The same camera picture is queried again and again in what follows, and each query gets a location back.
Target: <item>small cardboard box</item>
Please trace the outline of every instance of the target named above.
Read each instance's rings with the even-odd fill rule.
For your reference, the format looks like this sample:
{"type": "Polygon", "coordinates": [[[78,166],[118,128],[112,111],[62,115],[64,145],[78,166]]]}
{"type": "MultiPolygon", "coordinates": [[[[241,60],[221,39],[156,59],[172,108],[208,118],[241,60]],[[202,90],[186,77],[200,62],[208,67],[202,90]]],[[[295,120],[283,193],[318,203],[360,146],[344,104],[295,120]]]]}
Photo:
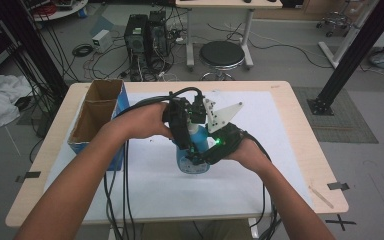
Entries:
{"type": "MultiPolygon", "coordinates": [[[[68,145],[76,154],[80,153],[102,126],[127,107],[129,101],[122,80],[93,81],[68,138],[68,145]]],[[[123,157],[124,150],[121,146],[108,171],[121,170],[123,157]]]]}

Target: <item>forearm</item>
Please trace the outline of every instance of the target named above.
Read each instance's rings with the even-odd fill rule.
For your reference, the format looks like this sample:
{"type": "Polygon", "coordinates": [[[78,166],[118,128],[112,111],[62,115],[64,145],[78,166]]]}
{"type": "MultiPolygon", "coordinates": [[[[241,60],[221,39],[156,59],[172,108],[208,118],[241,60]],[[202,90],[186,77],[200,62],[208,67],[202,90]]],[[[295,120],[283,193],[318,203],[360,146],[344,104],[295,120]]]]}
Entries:
{"type": "Polygon", "coordinates": [[[123,131],[105,125],[55,179],[29,214],[16,239],[73,239],[118,148],[123,131]]]}
{"type": "Polygon", "coordinates": [[[257,174],[267,187],[290,239],[334,239],[325,224],[267,159],[257,174]]]}

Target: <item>blue bottle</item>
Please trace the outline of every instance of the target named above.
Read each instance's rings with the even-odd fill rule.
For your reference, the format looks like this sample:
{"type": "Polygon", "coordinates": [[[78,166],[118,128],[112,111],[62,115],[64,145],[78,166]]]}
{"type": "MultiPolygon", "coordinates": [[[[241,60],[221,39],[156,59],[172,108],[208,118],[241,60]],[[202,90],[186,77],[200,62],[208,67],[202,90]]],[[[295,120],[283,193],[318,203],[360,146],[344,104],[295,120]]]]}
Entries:
{"type": "MultiPolygon", "coordinates": [[[[208,150],[208,132],[207,130],[198,124],[190,123],[188,126],[189,134],[191,136],[191,140],[195,143],[198,151],[200,153],[208,150]]],[[[180,171],[189,174],[200,174],[205,173],[210,169],[210,165],[208,163],[202,163],[199,165],[194,165],[191,160],[186,158],[187,152],[186,150],[180,150],[177,147],[176,157],[177,157],[177,166],[180,171]]]]}

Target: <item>hand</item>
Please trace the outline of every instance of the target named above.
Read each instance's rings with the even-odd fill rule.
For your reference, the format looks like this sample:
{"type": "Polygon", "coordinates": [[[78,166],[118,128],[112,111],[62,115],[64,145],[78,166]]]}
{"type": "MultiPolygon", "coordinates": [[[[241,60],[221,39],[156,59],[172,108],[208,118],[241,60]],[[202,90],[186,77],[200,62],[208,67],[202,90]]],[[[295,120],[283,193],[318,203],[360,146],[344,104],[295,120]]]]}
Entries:
{"type": "Polygon", "coordinates": [[[258,148],[254,141],[244,138],[235,152],[227,156],[228,159],[238,161],[245,168],[259,174],[269,169],[271,162],[258,148]]]}
{"type": "Polygon", "coordinates": [[[162,135],[173,138],[170,129],[162,121],[163,112],[167,103],[155,103],[129,111],[112,122],[122,127],[130,138],[148,138],[162,135]]]}

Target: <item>person's left arm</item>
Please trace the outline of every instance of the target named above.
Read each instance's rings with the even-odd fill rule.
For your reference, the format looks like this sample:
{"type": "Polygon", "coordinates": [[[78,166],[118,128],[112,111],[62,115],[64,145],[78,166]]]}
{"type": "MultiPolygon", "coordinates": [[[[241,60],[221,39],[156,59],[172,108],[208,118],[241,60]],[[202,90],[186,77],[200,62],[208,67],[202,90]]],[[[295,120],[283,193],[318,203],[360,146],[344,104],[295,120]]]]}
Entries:
{"type": "Polygon", "coordinates": [[[113,156],[130,138],[163,135],[166,104],[141,107],[105,124],[55,179],[30,212],[15,239],[74,239],[113,156]]]}

